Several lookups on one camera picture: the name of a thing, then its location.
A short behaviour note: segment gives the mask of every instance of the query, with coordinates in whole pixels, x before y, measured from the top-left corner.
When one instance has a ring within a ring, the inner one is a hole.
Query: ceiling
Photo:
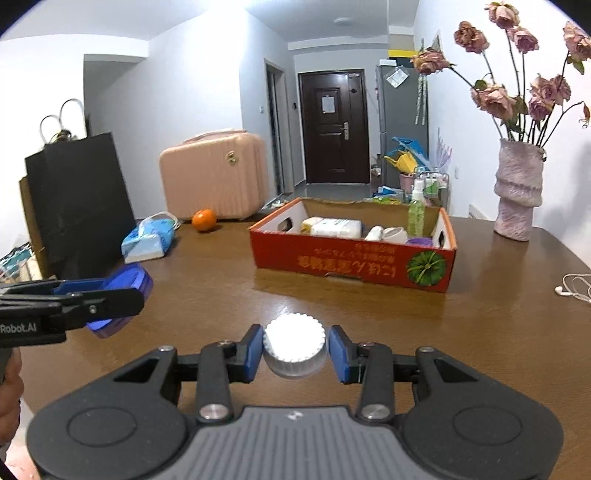
[[[420,0],[390,0],[388,25],[412,27]]]
[[[376,37],[388,33],[387,0],[272,0],[247,10],[288,42],[329,37]],[[338,18],[349,25],[337,26]]]
[[[412,26],[419,0],[390,0],[390,24]],[[246,9],[286,41],[388,32],[388,0],[44,0],[2,38],[102,34],[150,40],[209,6]],[[334,20],[348,18],[345,25]]]
[[[203,4],[197,0],[44,0],[2,39],[96,34],[150,40],[201,15],[206,9]]]

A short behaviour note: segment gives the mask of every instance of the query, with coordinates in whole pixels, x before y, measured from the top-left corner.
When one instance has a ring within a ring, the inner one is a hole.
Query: green spray bottle
[[[424,180],[415,179],[413,195],[408,205],[408,236],[422,237],[425,229],[425,197],[423,195]]]

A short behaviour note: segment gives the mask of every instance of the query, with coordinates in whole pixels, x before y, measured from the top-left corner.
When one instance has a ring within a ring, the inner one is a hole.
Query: purple lid
[[[432,247],[433,240],[431,238],[417,237],[408,239],[407,245],[416,245],[417,247]]]

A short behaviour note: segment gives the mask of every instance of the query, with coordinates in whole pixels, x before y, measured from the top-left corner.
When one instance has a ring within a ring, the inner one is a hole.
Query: pink ceramic vase
[[[496,233],[520,242],[530,240],[534,207],[542,205],[543,157],[540,147],[501,140],[495,184],[501,198]]]

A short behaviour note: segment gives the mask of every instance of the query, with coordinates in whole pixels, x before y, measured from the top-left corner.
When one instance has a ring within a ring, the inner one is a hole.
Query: doorway
[[[365,72],[300,73],[307,183],[369,183]]]
[[[294,191],[287,87],[285,85],[285,73],[269,63],[265,63],[265,65],[267,67],[269,127],[271,129],[275,188],[277,195],[281,196]]]

